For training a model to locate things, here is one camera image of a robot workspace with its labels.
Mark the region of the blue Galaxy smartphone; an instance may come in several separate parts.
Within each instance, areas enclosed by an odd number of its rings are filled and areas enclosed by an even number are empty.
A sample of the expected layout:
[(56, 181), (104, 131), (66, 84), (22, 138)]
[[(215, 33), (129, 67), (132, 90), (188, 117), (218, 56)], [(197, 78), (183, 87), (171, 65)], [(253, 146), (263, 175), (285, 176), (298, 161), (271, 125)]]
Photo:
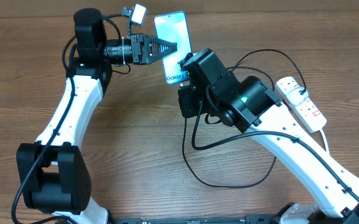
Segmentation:
[(175, 52), (162, 58), (166, 83), (170, 85), (188, 80), (189, 76), (179, 64), (192, 52), (186, 13), (177, 11), (155, 16), (154, 26), (159, 39), (177, 44)]

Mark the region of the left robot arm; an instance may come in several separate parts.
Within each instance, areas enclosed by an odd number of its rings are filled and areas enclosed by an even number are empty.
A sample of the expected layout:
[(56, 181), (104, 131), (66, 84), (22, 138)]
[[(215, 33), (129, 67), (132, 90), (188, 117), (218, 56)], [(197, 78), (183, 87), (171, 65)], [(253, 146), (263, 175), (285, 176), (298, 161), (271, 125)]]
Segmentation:
[(108, 39), (105, 16), (95, 8), (74, 14), (75, 34), (62, 52), (65, 91), (47, 127), (16, 152), (16, 198), (60, 223), (112, 223), (108, 209), (91, 197), (91, 178), (81, 154), (86, 127), (119, 66), (149, 65), (174, 53), (175, 42), (145, 34)]

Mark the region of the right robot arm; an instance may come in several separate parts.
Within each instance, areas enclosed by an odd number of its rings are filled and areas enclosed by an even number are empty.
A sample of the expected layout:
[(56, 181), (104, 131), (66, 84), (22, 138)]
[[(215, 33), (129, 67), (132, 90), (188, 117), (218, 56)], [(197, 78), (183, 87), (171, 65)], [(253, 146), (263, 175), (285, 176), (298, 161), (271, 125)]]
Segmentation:
[(184, 55), (189, 85), (179, 89), (184, 118), (216, 116), (268, 149), (299, 179), (314, 203), (289, 203), (273, 223), (359, 223), (359, 178), (307, 134), (275, 90), (250, 76), (237, 80), (211, 49)]

